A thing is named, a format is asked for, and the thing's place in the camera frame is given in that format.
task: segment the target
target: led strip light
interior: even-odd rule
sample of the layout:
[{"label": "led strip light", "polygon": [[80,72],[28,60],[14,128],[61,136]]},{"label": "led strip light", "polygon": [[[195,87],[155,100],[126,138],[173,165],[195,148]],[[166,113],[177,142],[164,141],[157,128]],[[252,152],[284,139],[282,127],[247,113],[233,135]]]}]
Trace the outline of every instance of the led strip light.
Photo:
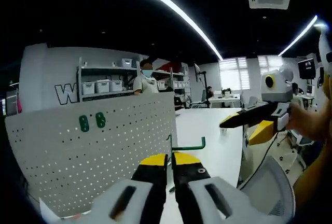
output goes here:
[{"label": "led strip light", "polygon": [[180,17],[182,17],[209,45],[209,47],[213,50],[213,52],[217,55],[217,57],[222,61],[223,57],[220,55],[216,47],[213,45],[213,43],[210,41],[210,39],[205,35],[203,30],[201,30],[197,24],[183,11],[181,10],[175,3],[173,3],[171,0],[160,0],[164,4],[166,4],[168,7],[170,7],[172,10],[174,10]]},{"label": "led strip light", "polygon": [[300,33],[300,35],[298,35],[294,41],[291,42],[290,45],[287,46],[287,48],[285,48],[280,54],[278,54],[278,56],[282,56],[288,49],[290,49],[297,41],[299,41],[301,39],[301,37],[303,37],[305,35],[305,33],[314,25],[314,23],[316,22],[318,16],[314,16],[314,18],[310,21],[310,23],[308,24],[308,26]]}]

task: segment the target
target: white shirt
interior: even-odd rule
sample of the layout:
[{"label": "white shirt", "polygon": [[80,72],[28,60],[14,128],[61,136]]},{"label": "white shirt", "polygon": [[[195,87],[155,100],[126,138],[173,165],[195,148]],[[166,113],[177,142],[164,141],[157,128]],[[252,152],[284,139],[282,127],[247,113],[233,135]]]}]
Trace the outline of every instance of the white shirt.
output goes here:
[{"label": "white shirt", "polygon": [[142,93],[159,93],[157,80],[153,77],[146,77],[143,74],[138,75],[134,80],[134,92],[142,90]]}]

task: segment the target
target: window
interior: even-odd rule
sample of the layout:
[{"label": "window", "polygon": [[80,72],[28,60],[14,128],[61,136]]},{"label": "window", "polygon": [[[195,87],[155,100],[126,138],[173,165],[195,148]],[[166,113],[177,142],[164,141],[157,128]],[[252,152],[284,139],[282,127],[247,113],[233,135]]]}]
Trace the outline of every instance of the window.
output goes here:
[{"label": "window", "polygon": [[245,57],[220,61],[219,70],[223,89],[250,89],[249,73]]},{"label": "window", "polygon": [[258,62],[261,75],[267,71],[279,69],[279,67],[283,64],[281,57],[273,56],[258,57]]}]

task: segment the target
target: white storage box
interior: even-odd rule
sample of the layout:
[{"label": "white storage box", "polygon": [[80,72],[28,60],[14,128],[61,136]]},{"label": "white storage box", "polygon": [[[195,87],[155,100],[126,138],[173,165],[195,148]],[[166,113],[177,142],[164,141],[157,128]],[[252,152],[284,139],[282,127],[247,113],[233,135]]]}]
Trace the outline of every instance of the white storage box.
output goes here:
[{"label": "white storage box", "polygon": [[165,89],[165,81],[164,80],[158,81],[158,87],[159,89]]},{"label": "white storage box", "polygon": [[118,67],[126,67],[126,68],[131,68],[132,67],[132,60],[133,59],[121,59],[117,62]]},{"label": "white storage box", "polygon": [[109,91],[110,92],[122,91],[122,80],[111,80],[109,82]]},{"label": "white storage box", "polygon": [[109,92],[109,82],[110,80],[97,80],[95,82],[95,92],[96,93],[107,93]]},{"label": "white storage box", "polygon": [[82,83],[82,94],[94,94],[94,81]]}]

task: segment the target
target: pegboard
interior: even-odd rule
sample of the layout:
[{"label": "pegboard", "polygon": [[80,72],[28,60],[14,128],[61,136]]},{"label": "pegboard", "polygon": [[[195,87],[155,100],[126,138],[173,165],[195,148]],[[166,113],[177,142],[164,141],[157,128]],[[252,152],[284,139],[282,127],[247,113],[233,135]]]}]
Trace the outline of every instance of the pegboard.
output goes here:
[{"label": "pegboard", "polygon": [[[5,119],[13,153],[29,183],[58,216],[88,211],[113,183],[130,179],[138,164],[177,146],[174,93],[81,102]],[[106,119],[99,128],[95,114]],[[86,115],[90,130],[81,131]]]}]

